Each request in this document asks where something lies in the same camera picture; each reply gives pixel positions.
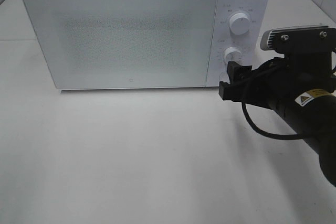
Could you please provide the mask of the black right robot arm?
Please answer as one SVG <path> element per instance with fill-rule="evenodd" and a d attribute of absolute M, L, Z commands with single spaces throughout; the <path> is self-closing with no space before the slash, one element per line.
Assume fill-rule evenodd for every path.
<path fill-rule="evenodd" d="M 231 61 L 229 82 L 219 82 L 224 101 L 239 102 L 249 126 L 274 140 L 304 140 L 318 155 L 320 169 L 335 185 L 335 75 L 331 58 L 320 64 L 300 64 L 298 59 L 275 57 L 257 69 Z M 252 120 L 247 106 L 274 111 L 293 134 L 268 132 Z"/>

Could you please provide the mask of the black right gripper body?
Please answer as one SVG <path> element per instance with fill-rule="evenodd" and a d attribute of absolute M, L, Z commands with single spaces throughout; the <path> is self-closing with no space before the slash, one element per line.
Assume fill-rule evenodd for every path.
<path fill-rule="evenodd" d="M 292 58 L 275 57 L 258 68 L 245 66 L 241 74 L 244 82 L 241 107 L 247 105 L 274 111 L 296 111 L 297 64 Z"/>

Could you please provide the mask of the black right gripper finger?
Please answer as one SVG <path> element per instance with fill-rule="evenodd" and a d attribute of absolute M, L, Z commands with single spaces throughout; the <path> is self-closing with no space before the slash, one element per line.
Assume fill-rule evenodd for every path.
<path fill-rule="evenodd" d="M 251 75 L 251 66 L 242 66 L 235 61 L 229 61 L 227 64 L 227 74 L 230 85 L 246 84 Z"/>
<path fill-rule="evenodd" d="M 218 94 L 223 101 L 242 102 L 246 101 L 247 96 L 244 95 L 246 81 L 235 83 L 219 82 Z"/>

